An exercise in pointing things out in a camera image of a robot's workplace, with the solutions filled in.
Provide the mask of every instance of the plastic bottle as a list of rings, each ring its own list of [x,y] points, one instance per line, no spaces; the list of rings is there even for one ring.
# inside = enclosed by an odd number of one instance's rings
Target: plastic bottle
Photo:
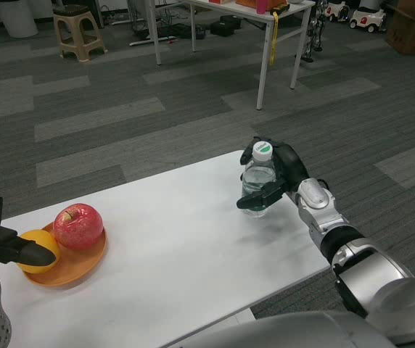
[[[259,191],[265,184],[275,181],[275,167],[272,161],[273,148],[266,141],[257,142],[252,148],[252,159],[245,166],[243,172],[242,197]],[[268,208],[257,207],[252,210],[243,210],[245,214],[260,218],[264,216]]]

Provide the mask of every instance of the white wall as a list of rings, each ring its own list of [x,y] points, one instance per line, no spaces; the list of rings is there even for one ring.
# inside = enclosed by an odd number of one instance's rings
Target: white wall
[[[51,0],[28,0],[28,2],[35,18],[53,17]],[[111,10],[127,8],[126,0],[99,0],[99,4],[107,5]]]

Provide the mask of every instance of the white table leg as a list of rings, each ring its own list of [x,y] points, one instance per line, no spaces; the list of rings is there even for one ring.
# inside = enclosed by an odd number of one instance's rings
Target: white table leg
[[[192,21],[192,51],[196,52],[196,30],[194,24],[194,6],[190,5],[190,20]]]
[[[271,54],[273,34],[273,23],[268,22],[266,28],[266,38],[264,38],[263,62],[260,68],[258,103],[256,104],[256,109],[258,110],[261,110],[263,108],[264,87],[266,86],[267,66],[268,59]]]
[[[291,89],[295,89],[295,86],[296,86],[297,72],[300,69],[301,54],[303,54],[304,44],[306,41],[306,36],[308,34],[307,32],[308,32],[308,23],[309,23],[310,15],[311,15],[311,8],[309,7],[308,9],[304,11],[303,21],[301,22],[300,42],[297,45],[295,68],[293,69],[293,75],[292,75],[292,84],[289,86]]]
[[[161,54],[159,52],[159,37],[157,36],[155,0],[145,0],[144,3],[147,9],[147,22],[148,22],[149,37],[155,44],[156,63],[157,65],[160,65]]]

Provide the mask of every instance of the orange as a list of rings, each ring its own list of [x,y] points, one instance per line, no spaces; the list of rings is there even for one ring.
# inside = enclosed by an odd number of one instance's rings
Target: orange
[[[54,267],[54,265],[56,265],[56,263],[59,261],[61,257],[61,249],[59,248],[56,239],[54,239],[50,232],[47,232],[45,230],[32,230],[25,232],[23,235],[20,236],[20,238],[27,239],[28,241],[35,241],[38,245],[47,248],[50,252],[54,254],[54,256],[56,256],[56,261],[47,266],[29,266],[24,265],[22,263],[18,263],[17,265],[24,272],[37,274],[45,273],[51,270]]]

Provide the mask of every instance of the plate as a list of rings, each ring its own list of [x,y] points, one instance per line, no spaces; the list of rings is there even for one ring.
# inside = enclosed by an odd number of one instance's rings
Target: plate
[[[43,228],[45,231],[53,231],[53,223]],[[90,273],[106,253],[107,234],[103,233],[98,242],[87,250],[71,250],[59,244],[61,258],[57,264],[48,272],[33,274],[24,272],[25,276],[32,283],[41,286],[64,286],[74,283]]]

